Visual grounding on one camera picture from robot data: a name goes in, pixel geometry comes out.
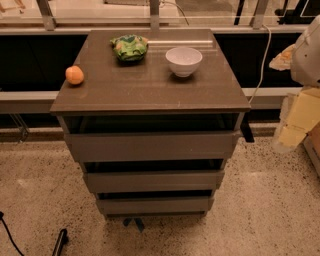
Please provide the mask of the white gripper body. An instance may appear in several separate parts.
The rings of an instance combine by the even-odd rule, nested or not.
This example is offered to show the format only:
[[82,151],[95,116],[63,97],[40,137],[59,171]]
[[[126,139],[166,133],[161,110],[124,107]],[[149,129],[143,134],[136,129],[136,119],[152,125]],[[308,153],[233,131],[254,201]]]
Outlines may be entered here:
[[297,95],[289,94],[283,100],[273,149],[278,153],[293,151],[319,122],[319,87],[303,87]]

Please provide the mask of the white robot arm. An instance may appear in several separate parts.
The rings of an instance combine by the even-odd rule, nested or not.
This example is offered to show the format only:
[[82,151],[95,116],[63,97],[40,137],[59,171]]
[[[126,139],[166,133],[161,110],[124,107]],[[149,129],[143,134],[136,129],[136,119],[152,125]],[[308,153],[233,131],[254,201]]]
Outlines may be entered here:
[[274,133],[273,149],[287,153],[320,122],[320,15],[269,66],[280,71],[289,69],[292,80],[302,85],[298,94],[284,98]]

